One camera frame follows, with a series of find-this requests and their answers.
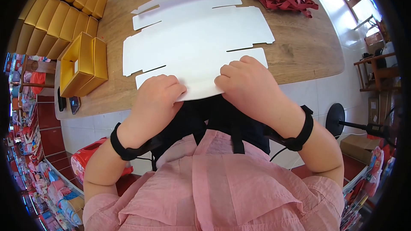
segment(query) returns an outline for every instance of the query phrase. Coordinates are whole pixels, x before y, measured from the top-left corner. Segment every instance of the phone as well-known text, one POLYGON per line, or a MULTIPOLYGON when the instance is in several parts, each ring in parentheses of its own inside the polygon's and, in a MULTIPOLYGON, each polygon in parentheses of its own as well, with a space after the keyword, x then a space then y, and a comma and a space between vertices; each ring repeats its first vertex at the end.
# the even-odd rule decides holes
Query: phone
POLYGON ((70 97, 69 100, 70 100, 71 113, 75 115, 79 111, 80 106, 81 106, 80 99, 77 96, 74 96, 74 97, 70 97))
POLYGON ((57 90, 57 99, 58 99, 58 109, 59 111, 63 111, 64 108, 66 108, 67 103, 66 103, 66 98, 60 96, 60 87, 58 87, 58 90, 57 90))

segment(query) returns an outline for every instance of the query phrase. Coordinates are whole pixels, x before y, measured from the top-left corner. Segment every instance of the black wrist strap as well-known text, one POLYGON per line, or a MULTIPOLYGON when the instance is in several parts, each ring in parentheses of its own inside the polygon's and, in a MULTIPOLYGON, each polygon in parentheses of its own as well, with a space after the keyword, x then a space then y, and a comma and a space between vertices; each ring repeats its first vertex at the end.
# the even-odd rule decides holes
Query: black wrist strap
POLYGON ((118 155, 120 155, 122 160, 124 160, 124 161, 134 160, 134 159, 136 159, 136 157, 142 156, 146 152, 151 151, 152 149, 159 146, 159 143, 155 142, 156 139, 152 138, 152 139, 148 140, 147 142, 145 142, 142 146, 140 146, 137 149, 124 148, 121 145, 120 141, 118 141, 118 137, 117 137, 117 128, 118 128, 118 126, 120 126, 120 124, 121 124, 120 122, 117 123, 117 125, 114 128, 113 132, 111 132, 110 141, 111 141, 111 145, 113 146, 114 151, 116 151, 116 153, 118 155))
POLYGON ((312 128, 314 126, 314 120, 311 116, 313 114, 313 111, 305 105, 301 106, 301 109, 305 112, 305 122, 300 134, 297 137, 283 138, 269 126, 265 127, 264 135, 287 147, 287 149, 289 149, 290 151, 300 151, 302 149, 302 146, 311 136, 312 128))

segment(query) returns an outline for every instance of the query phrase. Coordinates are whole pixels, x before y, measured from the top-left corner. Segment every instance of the pink shirt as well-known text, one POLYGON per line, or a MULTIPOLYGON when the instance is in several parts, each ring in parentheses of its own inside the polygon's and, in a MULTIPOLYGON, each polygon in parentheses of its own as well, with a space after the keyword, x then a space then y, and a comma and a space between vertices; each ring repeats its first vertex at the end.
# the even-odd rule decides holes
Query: pink shirt
POLYGON ((84 207, 86 230, 339 230, 344 199, 333 180, 301 180, 244 141, 207 130, 170 147, 121 196, 98 194, 84 207))

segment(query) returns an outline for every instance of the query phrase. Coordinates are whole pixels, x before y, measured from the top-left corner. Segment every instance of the wooden table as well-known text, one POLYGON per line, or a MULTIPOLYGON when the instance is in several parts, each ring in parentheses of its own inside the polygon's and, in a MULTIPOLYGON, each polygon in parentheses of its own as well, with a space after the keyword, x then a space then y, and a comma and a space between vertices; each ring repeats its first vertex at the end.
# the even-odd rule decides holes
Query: wooden table
MULTIPOLYGON (((123 76, 123 41, 139 32, 133 30, 133 15, 130 12, 148 1, 150 0, 107 1, 104 17, 99 22, 97 37, 107 43, 109 80, 81 98, 81 107, 76 115, 72 115, 70 110, 59 112, 58 105, 55 104, 57 119, 78 118, 131 108, 137 91, 135 77, 142 72, 129 77, 123 76)), ((273 32, 273 44, 256 44, 254 47, 264 49, 268 69, 278 84, 328 77, 344 70, 340 42, 319 0, 314 0, 320 6, 318 10, 311 11, 311 19, 302 13, 266 10, 258 0, 242 1, 241 6, 260 8, 273 32)), ((57 73, 58 66, 56 95, 59 87, 57 73)))

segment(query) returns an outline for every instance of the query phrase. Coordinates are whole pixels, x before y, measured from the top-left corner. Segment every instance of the open gold box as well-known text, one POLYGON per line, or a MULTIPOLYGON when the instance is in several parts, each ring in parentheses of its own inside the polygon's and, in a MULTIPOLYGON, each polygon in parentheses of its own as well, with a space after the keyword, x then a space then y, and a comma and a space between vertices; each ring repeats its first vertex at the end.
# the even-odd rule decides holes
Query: open gold box
POLYGON ((61 58, 60 96, 75 96, 93 76, 93 38, 81 32, 61 58))
POLYGON ((60 96, 86 96, 106 80, 105 42, 81 32, 61 58, 60 96))

